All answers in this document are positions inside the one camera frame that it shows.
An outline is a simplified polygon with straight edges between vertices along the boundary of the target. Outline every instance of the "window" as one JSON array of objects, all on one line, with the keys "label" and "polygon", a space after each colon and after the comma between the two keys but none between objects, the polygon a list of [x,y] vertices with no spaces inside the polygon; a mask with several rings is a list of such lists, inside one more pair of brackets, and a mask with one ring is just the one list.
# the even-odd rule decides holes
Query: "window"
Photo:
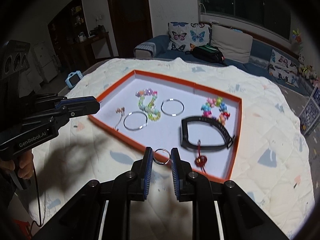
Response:
[{"label": "window", "polygon": [[291,14],[278,0],[201,0],[207,13],[243,19],[289,39]]}]

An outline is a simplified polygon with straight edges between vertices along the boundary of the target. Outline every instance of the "wooden desk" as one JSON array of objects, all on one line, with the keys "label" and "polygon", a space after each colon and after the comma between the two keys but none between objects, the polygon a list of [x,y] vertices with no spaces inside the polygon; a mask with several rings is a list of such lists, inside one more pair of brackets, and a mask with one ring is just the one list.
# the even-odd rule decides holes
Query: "wooden desk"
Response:
[{"label": "wooden desk", "polygon": [[78,43],[74,43],[71,46],[72,47],[77,47],[79,48],[80,52],[81,52],[81,56],[85,62],[85,65],[87,66],[87,68],[91,67],[88,57],[87,57],[87,53],[85,52],[85,46],[87,45],[91,45],[92,43],[96,42],[96,41],[100,41],[106,39],[107,42],[107,46],[110,52],[110,56],[111,58],[113,58],[113,51],[112,51],[112,47],[111,47],[111,43],[110,43],[110,38],[109,38],[109,32],[101,32],[99,33],[97,36],[94,36],[92,38],[87,38],[86,40],[82,41],[82,42],[78,42]]}]

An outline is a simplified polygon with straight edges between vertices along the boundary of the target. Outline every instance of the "human hand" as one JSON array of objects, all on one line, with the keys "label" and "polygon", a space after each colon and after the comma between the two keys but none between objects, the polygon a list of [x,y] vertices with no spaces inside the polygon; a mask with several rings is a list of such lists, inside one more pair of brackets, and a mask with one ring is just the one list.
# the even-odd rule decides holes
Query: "human hand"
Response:
[{"label": "human hand", "polygon": [[[19,171],[18,176],[23,179],[30,179],[33,175],[33,154],[31,150],[26,151],[23,153],[19,158]],[[14,171],[15,165],[13,160],[10,161],[2,161],[0,159],[0,168],[5,171]]]}]

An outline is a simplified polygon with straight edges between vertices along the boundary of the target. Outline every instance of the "tray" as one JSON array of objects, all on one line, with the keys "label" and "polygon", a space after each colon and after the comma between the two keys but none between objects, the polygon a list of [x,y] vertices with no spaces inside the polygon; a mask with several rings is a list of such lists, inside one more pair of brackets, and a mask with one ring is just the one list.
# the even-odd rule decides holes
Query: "tray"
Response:
[{"label": "tray", "polygon": [[[117,108],[125,108],[125,116],[129,112],[140,111],[138,106],[139,98],[135,95],[137,91],[151,88],[158,91],[158,98],[155,101],[156,109],[160,110],[161,103],[169,98],[180,100],[184,104],[184,111],[178,116],[168,116],[161,112],[158,121],[148,120],[148,125],[137,131],[130,131],[124,127],[123,120],[118,125],[118,131],[114,129],[119,122],[121,114],[116,113]],[[223,97],[223,102],[228,107],[231,114],[226,121],[225,128],[230,136],[235,135],[235,142],[229,149],[218,152],[203,152],[208,161],[205,165],[205,172],[196,167],[195,158],[197,152],[181,147],[180,126],[181,119],[189,116],[201,116],[203,111],[201,106],[206,102],[207,97]],[[115,84],[110,86],[97,97],[100,102],[100,111],[90,115],[89,119],[116,136],[120,140],[144,153],[145,147],[150,146],[153,150],[164,148],[170,152],[173,147],[178,148],[182,160],[191,164],[193,170],[204,174],[209,180],[224,182],[230,179],[231,171],[238,149],[238,142],[241,129],[242,100],[223,91],[205,87],[194,82],[178,79],[157,73],[150,73],[140,70],[133,70],[125,75]],[[151,96],[146,96],[144,105],[151,100]],[[163,109],[169,113],[177,113],[182,110],[182,105],[178,102],[164,103]],[[212,115],[219,116],[217,107],[212,109]],[[138,127],[145,123],[145,116],[142,114],[132,115],[126,119],[126,125]],[[197,144],[198,139],[201,145],[223,144],[223,138],[217,130],[203,124],[192,123],[188,125],[189,141]],[[168,160],[165,152],[155,153],[155,158],[161,162]]]}]

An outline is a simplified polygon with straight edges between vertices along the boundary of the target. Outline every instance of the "door frame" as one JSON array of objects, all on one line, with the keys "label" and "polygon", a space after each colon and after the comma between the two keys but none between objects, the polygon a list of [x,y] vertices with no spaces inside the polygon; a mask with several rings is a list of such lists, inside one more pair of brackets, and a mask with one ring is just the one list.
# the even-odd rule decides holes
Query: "door frame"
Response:
[{"label": "door frame", "polygon": [[[147,21],[147,34],[149,39],[153,38],[153,33],[152,33],[152,24],[151,24],[151,15],[150,15],[150,6],[149,6],[149,0],[144,0],[145,4],[145,12],[146,12],[146,21]],[[115,12],[114,12],[114,4],[112,0],[108,0],[108,6],[109,6],[109,12],[110,12],[110,18],[111,18],[111,24],[112,24],[112,29],[113,29],[113,34],[115,36],[116,40],[116,46],[118,50],[119,57],[122,57],[123,52],[121,49],[119,49],[117,45],[117,40],[119,41],[119,29],[116,24],[116,17],[115,17]]]}]

